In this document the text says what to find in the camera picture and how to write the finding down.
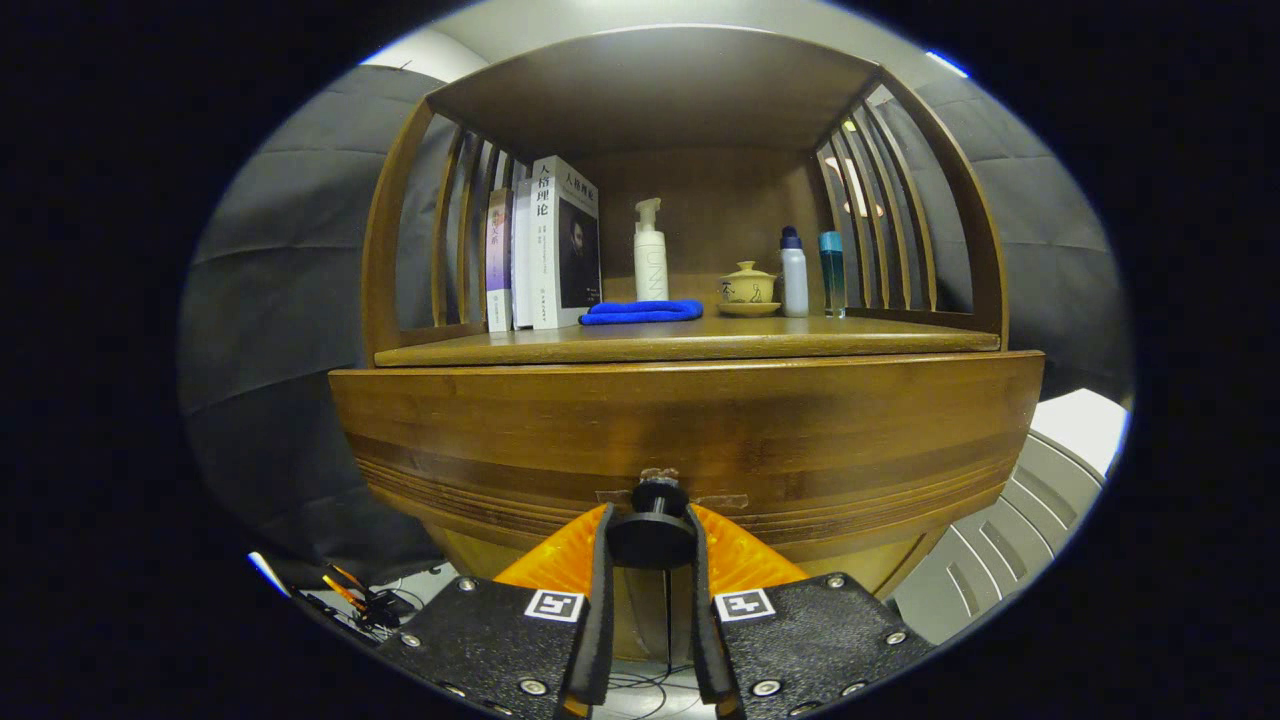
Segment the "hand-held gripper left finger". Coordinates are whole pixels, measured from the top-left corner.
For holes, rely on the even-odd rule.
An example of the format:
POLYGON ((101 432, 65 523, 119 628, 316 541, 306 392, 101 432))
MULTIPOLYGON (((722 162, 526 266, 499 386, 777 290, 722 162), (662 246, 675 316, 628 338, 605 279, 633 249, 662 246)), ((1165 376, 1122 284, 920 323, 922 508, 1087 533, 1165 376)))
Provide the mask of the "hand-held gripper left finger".
POLYGON ((457 577, 376 650, 483 719, 588 719, 613 659, 614 506, 575 518, 498 577, 457 577))

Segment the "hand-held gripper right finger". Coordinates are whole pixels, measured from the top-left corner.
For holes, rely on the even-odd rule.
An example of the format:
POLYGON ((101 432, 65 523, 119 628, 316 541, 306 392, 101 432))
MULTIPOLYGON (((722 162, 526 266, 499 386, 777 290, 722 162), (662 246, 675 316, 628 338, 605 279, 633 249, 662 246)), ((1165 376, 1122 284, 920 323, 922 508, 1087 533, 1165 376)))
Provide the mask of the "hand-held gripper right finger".
POLYGON ((728 518, 690 505, 690 653, 718 719, 831 719, 934 644, 844 571, 810 575, 728 518))

